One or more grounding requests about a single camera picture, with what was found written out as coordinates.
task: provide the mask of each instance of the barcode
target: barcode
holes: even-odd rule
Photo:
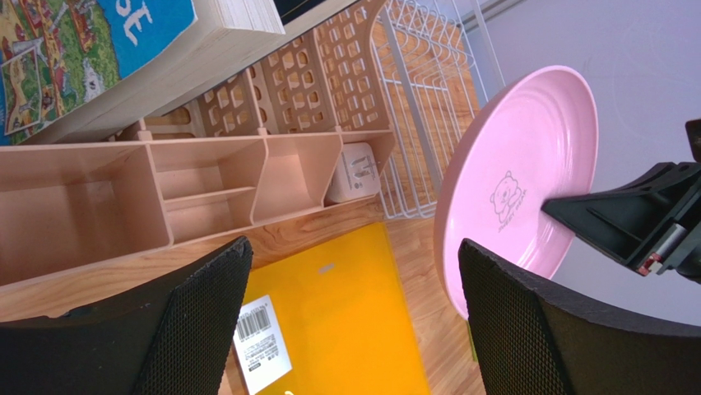
[[[266,306],[260,306],[239,318],[239,340],[244,341],[270,327]]]

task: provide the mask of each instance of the blue book cover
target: blue book cover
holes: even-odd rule
[[[196,19],[193,0],[0,0],[0,145],[129,77]]]

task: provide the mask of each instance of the white metal grid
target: white metal grid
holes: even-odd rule
[[[382,175],[388,219],[434,215],[443,174],[476,115],[471,79],[485,85],[455,0],[443,0],[441,7],[430,1],[388,0],[378,17],[383,34],[373,34],[375,60],[397,129],[398,148]],[[439,11],[447,1],[455,10],[452,17]]]

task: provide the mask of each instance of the barcode label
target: barcode label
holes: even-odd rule
[[[244,341],[270,327],[266,306],[260,306],[239,317],[239,340]]]
[[[292,370],[290,354],[270,295],[241,306],[239,322],[231,340],[248,393],[259,393]]]

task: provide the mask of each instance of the black bracket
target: black bracket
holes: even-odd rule
[[[621,188],[551,199],[543,211],[638,274],[701,280],[701,164],[660,163]]]

